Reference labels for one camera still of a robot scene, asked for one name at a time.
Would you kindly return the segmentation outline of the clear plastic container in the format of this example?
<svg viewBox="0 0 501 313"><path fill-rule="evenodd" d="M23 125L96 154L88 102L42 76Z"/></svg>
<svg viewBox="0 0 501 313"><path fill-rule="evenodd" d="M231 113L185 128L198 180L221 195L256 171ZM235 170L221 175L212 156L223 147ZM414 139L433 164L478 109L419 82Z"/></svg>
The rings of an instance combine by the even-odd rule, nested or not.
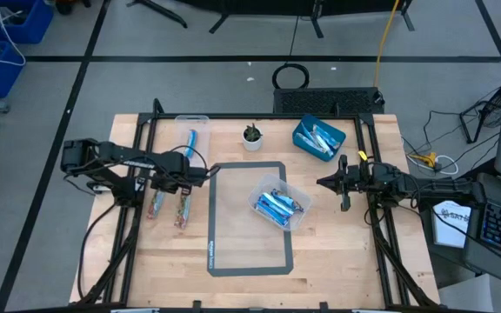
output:
<svg viewBox="0 0 501 313"><path fill-rule="evenodd" d="M295 199L303 208L303 212L294 212L292 216L286 217L288 219L288 224L285 227L281 227L276 223L272 222L269 218L263 215L261 212L255 209L255 204L258 203L258 198L263 193L271 193L274 189L280 190L287 196ZM264 175L259 181L258 185L252 190L248 197L248 203L250 207L258 213L258 215L262 216L264 219L273 223L275 226L284 231L295 231L299 228L301 222L304 220L304 217L307 215L308 211L311 208L312 200L311 198L303 193L301 190L289 185L284 180L273 176L272 174Z"/></svg>
<svg viewBox="0 0 501 313"><path fill-rule="evenodd" d="M195 153L190 161L191 167L208 167L208 151L210 147L210 119L204 115L179 115L175 118L177 140L174 151L184 154L189 130L197 131Z"/></svg>

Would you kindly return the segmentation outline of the yellow power plug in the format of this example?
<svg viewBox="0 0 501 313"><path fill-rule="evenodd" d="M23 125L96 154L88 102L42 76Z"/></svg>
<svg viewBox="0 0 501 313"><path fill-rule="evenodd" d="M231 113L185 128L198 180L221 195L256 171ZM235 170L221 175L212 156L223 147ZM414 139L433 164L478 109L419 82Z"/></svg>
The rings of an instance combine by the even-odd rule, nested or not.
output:
<svg viewBox="0 0 501 313"><path fill-rule="evenodd" d="M425 164L426 167L434 169L437 165L437 155L431 152L427 155L410 154L407 156L412 161L420 161Z"/></svg>

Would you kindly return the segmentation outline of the white pot with succulent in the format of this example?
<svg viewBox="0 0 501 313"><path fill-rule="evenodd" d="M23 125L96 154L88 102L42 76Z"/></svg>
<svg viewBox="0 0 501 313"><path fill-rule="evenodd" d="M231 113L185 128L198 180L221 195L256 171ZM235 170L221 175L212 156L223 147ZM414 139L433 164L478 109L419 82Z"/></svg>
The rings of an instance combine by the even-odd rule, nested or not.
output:
<svg viewBox="0 0 501 313"><path fill-rule="evenodd" d="M243 145L248 151L259 150L262 146L263 133L254 124L247 125L243 131Z"/></svg>

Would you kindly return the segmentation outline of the white paper sheet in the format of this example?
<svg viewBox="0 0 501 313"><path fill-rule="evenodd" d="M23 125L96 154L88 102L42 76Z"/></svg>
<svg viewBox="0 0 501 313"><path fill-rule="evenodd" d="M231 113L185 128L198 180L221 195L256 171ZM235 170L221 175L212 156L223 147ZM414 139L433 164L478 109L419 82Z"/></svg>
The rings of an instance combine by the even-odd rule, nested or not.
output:
<svg viewBox="0 0 501 313"><path fill-rule="evenodd" d="M436 245L462 249L468 230L471 208L453 201L434 205L432 212L432 234Z"/></svg>

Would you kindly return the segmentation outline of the blue plastic bin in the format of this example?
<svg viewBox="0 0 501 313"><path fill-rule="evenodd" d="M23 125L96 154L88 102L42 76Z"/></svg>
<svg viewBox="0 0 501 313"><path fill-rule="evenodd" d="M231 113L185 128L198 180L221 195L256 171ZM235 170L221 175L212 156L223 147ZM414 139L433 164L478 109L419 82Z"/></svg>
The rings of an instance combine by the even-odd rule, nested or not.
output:
<svg viewBox="0 0 501 313"><path fill-rule="evenodd" d="M306 125L306 127L313 132L313 134L316 134L313 131L313 125L318 124L321 128L323 128L330 135L332 135L337 141L339 141L341 143L341 145L335 150L331 149L333 151L333 156L328 156L325 153L320 153L319 151L312 149L311 147L306 145L300 138L298 138L297 133L302 133L302 127L301 127L300 123L304 123ZM327 124L326 122L324 122L324 121L322 121L322 120L320 120L312 115L303 116L303 118L297 124L297 127L293 130L293 133L292 133L293 143L297 147L301 148L302 150L307 151L308 153L310 153L314 157L316 157L322 161L325 161L325 162L329 162L341 150L345 139L346 139L346 135L344 132L342 132L341 130Z"/></svg>

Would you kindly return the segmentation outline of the grey desk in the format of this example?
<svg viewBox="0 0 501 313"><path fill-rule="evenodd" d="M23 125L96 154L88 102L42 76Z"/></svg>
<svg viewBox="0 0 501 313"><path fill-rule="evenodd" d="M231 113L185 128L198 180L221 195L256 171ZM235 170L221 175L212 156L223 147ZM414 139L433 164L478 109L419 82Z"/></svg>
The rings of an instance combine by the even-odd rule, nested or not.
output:
<svg viewBox="0 0 501 313"><path fill-rule="evenodd" d="M468 234L464 247L464 261L478 271L501 279L501 250L479 237L483 209L488 202L501 204L501 178L480 174L478 182L484 187L486 203L471 211Z"/></svg>

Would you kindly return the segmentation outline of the grey-bordered silicone baking mat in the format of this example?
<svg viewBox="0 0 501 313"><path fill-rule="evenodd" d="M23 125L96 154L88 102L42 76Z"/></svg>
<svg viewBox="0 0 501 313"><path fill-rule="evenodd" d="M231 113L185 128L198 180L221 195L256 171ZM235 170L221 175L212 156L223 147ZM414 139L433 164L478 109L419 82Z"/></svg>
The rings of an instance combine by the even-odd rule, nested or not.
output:
<svg viewBox="0 0 501 313"><path fill-rule="evenodd" d="M291 233L253 207L267 183L286 181L279 161L222 163L210 180L207 270L220 276L287 275Z"/></svg>

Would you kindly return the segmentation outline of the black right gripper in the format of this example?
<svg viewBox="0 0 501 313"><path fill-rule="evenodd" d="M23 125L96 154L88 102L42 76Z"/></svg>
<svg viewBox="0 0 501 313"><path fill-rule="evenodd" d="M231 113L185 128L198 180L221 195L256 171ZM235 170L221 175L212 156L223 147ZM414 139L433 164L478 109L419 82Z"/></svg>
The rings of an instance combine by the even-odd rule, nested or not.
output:
<svg viewBox="0 0 501 313"><path fill-rule="evenodd" d="M349 197L350 187L355 185L356 181L356 166L349 165L346 155L341 155L338 161L339 169L342 171L343 177L341 183L338 180L340 173L336 172L332 175L318 178L318 184L331 191L342 191L341 211L346 212L351 207L351 198Z"/></svg>

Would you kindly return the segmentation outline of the black aluminium table frame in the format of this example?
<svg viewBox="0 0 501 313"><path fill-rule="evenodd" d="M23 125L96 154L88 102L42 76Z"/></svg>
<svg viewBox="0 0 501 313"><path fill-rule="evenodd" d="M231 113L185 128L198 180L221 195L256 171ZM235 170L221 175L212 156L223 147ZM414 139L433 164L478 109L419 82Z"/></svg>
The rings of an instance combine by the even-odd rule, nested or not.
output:
<svg viewBox="0 0 501 313"><path fill-rule="evenodd" d="M289 184L312 198L312 212L300 230L291 235L294 268L281 276L213 277L205 266L204 233L208 229L209 184L192 191L197 202L190 209L186 230L173 226L173 198L165 201L157 220L145 216L151 194L145 196L137 247L130 256L132 271L127 278L125 262L113 280L111 300L124 296L132 307L187 308L194 300L203 309L312 309L327 302L330 309L381 309L386 304L371 226L364 222L368 203L365 194L350 193L351 209L340 210L341 198L316 184L333 174L337 160L317 160L294 146L290 133L298 116L252 113L206 113L211 122L210 161L281 161ZM374 115L381 159L407 170L395 115ZM258 152L245 152L240 137L252 122L265 132ZM85 245L83 292L97 282L110 263L117 224L124 231L132 224L133 210L113 209L91 232ZM398 207L392 222L404 267L416 284L434 302L439 302L420 217Z"/></svg>

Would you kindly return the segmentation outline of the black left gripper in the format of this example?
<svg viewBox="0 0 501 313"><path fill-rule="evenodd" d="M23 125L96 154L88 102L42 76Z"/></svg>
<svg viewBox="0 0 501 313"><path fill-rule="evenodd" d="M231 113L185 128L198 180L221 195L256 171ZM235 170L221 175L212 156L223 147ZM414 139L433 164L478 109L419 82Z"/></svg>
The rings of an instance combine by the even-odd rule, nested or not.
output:
<svg viewBox="0 0 501 313"><path fill-rule="evenodd" d="M178 180L179 180L179 185L180 188L182 189L182 193L188 196L191 191L192 191L192 184L194 186L202 186L206 181L210 179L209 176L206 176L209 173L209 170L206 168L195 168L192 167L190 170L190 167L184 169L179 175L178 175ZM192 182L192 176L203 176L199 177L198 179L195 179Z"/></svg>

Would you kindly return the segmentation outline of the black perforated computer case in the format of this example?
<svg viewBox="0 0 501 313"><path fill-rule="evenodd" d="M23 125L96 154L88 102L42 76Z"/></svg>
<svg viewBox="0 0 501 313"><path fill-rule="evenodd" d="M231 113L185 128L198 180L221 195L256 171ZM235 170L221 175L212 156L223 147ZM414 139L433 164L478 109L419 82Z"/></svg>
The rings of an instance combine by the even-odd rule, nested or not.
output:
<svg viewBox="0 0 501 313"><path fill-rule="evenodd" d="M312 115L384 114L385 100L373 87L274 90L274 113Z"/></svg>

